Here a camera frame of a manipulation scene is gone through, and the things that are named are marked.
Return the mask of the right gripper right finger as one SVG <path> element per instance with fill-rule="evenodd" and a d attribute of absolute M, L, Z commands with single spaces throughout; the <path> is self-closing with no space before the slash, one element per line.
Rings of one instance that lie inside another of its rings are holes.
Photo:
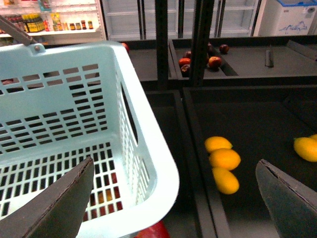
<path fill-rule="evenodd" d="M 281 238 L 317 236 L 317 193 L 266 160 L 256 165 L 262 199 Z"/>

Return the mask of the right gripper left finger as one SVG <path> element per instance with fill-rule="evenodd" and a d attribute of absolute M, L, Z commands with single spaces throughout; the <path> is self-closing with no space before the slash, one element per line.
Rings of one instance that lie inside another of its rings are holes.
<path fill-rule="evenodd" d="M 2 238 L 74 238 L 93 187 L 94 162 L 87 157 L 24 206 L 2 219 Z"/>

